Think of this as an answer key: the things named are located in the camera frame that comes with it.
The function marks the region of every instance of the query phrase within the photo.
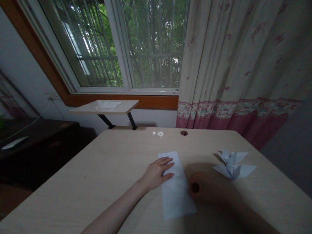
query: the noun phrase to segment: dark wooden cabinet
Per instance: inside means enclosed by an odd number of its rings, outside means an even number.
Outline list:
[[[27,118],[6,122],[6,127],[0,130],[0,139],[5,139],[33,120]],[[39,119],[0,143],[0,148],[25,136],[29,138],[15,148],[0,150],[0,177],[6,183],[36,190],[86,147],[96,133],[93,129],[82,128],[77,122]]]

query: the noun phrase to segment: wall outlet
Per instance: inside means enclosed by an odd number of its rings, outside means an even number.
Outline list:
[[[62,100],[59,94],[56,92],[45,92],[45,95],[47,99]]]

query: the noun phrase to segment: white paper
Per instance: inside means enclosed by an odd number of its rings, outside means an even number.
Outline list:
[[[231,159],[234,159],[234,163],[236,164],[240,161],[242,161],[248,154],[248,152],[232,152],[229,153],[227,149],[222,149],[218,151],[218,155],[221,157],[221,159],[224,161],[224,163],[229,163]]]
[[[122,102],[113,102],[113,101],[104,101],[101,105],[96,106],[95,109],[115,109],[117,108]]]
[[[220,172],[228,178],[232,178],[233,180],[249,176],[255,168],[256,166],[240,164],[236,164],[232,168],[228,168],[224,165],[218,165],[213,167],[213,169],[215,169],[216,171]]]
[[[159,158],[173,158],[174,166],[164,172],[174,173],[174,177],[162,184],[162,202],[164,219],[178,218],[197,213],[195,203],[188,193],[188,182],[186,180],[178,152],[158,154]]]

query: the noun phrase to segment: desk surface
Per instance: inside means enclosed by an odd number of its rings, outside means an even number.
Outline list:
[[[0,233],[80,233],[158,158],[177,151],[186,176],[206,171],[231,183],[248,204],[282,233],[312,230],[312,199],[235,131],[138,127],[105,130],[0,223]],[[233,183],[211,169],[217,150],[249,152],[243,164],[257,168]],[[164,221],[161,187],[137,204],[121,233],[224,233],[238,225],[215,205]]]
[[[101,104],[105,101],[109,102],[122,102],[119,106],[113,109],[96,109],[97,106],[101,106]],[[75,109],[71,109],[70,112],[77,114],[128,114],[133,108],[135,108],[139,104],[138,100],[97,100],[94,102],[90,102],[83,106],[77,107]]]

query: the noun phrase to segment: desk grommet hole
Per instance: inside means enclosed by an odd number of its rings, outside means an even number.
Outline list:
[[[187,135],[188,135],[188,132],[187,132],[187,131],[184,131],[184,130],[181,131],[180,133],[181,133],[182,136],[187,136]]]

